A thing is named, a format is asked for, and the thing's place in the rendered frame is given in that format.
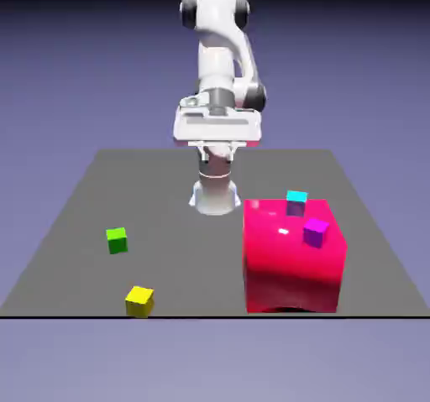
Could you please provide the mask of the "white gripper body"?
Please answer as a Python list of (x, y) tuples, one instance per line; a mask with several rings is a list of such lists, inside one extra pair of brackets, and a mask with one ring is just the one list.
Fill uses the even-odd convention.
[(173, 136), (181, 142), (258, 142), (261, 114), (228, 107), (226, 115), (213, 116), (208, 107), (178, 107)]

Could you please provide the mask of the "large red box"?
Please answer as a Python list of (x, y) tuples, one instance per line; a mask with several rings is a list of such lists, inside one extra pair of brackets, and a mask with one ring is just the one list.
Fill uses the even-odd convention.
[[(321, 248), (303, 242), (303, 227), (329, 223)], [(285, 199), (244, 201), (243, 265), (248, 313), (302, 309), (334, 313), (348, 244), (324, 199), (307, 201), (303, 217), (286, 215)]]

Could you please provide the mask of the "small yellow cube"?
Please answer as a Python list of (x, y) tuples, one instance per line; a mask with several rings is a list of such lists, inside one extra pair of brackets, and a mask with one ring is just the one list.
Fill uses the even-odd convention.
[(154, 306), (154, 290), (135, 285), (125, 297), (128, 316), (147, 318)]

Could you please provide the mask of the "small green cube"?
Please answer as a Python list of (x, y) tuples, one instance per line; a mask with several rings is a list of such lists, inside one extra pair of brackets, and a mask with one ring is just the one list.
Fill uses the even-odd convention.
[(124, 227), (107, 228), (105, 233), (110, 254), (126, 253), (128, 251), (128, 237)]

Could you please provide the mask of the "small cyan cube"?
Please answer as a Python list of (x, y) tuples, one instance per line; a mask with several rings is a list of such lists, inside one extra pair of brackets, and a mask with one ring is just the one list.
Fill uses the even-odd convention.
[(306, 210), (308, 193), (304, 191), (287, 191), (286, 215), (303, 217)]

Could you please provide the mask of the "small magenta cube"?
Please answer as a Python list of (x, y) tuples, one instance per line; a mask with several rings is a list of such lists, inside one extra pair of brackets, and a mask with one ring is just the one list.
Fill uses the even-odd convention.
[(303, 227), (303, 242), (311, 247), (321, 248), (327, 235), (328, 228), (328, 222), (310, 218)]

